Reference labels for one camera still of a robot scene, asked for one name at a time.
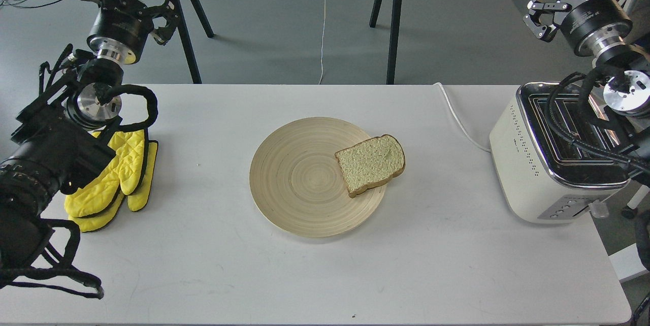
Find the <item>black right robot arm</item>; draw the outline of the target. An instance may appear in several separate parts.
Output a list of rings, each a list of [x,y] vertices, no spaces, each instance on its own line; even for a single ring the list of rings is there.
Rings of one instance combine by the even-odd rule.
[[[523,16],[535,37],[550,42],[561,32],[578,57],[593,57],[587,74],[575,72],[554,88],[549,100],[580,81],[578,115],[589,125],[616,133],[619,145],[598,148],[560,126],[554,109],[544,120],[560,139],[622,167],[634,182],[648,185],[648,126],[635,128],[631,119],[648,118],[648,52],[626,42],[632,20],[617,0],[529,0]]]

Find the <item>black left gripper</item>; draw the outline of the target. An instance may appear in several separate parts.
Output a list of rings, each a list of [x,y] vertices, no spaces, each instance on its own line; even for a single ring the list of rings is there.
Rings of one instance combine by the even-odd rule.
[[[80,1],[100,7],[87,38],[91,51],[118,64],[139,62],[149,36],[158,45],[166,45],[180,22],[173,2],[148,7],[139,0]]]

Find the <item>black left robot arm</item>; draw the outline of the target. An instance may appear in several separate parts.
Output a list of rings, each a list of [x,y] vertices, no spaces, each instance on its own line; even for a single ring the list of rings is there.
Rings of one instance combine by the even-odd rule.
[[[151,127],[149,88],[123,84],[124,65],[140,60],[148,37],[165,45],[182,21],[176,0],[82,0],[99,12],[89,50],[67,45],[39,69],[39,95],[18,115],[17,150],[2,161],[2,287],[46,287],[100,299],[101,280],[74,267],[81,231],[72,220],[44,219],[53,197],[74,194],[116,157],[118,132]]]

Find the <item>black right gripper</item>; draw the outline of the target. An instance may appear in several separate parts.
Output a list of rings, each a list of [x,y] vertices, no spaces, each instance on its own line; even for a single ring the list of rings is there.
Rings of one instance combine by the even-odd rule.
[[[536,39],[550,42],[560,30],[578,57],[595,54],[592,34],[626,37],[632,29],[631,18],[617,0],[571,0],[568,4],[529,0],[527,7],[523,22]]]

